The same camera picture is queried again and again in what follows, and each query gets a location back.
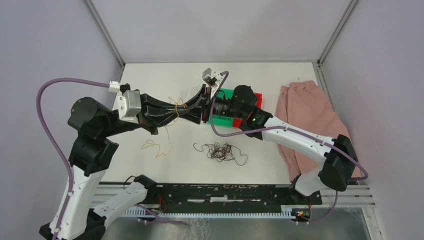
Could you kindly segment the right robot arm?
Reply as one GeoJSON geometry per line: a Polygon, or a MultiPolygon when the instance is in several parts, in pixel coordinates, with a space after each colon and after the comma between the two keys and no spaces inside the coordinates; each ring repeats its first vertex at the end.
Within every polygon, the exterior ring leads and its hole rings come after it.
{"type": "Polygon", "coordinates": [[[215,134],[220,137],[246,135],[261,141],[285,146],[301,153],[318,166],[298,174],[289,189],[289,199],[302,204],[316,191],[330,188],[344,192],[354,180],[358,161],[350,139],[345,135],[333,138],[315,134],[290,125],[257,106],[258,97],[247,85],[238,85],[231,98],[213,94],[213,88],[202,85],[189,101],[176,108],[180,117],[200,124],[210,122],[214,115],[241,119],[239,131],[215,134]]]}

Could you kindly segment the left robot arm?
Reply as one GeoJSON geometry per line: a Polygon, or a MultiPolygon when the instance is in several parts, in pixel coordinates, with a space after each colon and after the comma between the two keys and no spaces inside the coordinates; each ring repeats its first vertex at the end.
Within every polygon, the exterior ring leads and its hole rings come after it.
{"type": "Polygon", "coordinates": [[[41,226],[47,240],[100,240],[110,224],[129,208],[157,200],[157,183],[145,175],[112,199],[91,207],[95,190],[110,166],[118,144],[110,136],[143,128],[152,135],[184,114],[187,107],[163,102],[137,91],[123,96],[123,106],[111,110],[91,97],[74,103],[68,124],[78,132],[69,158],[64,159],[68,184],[54,219],[41,226]]]}

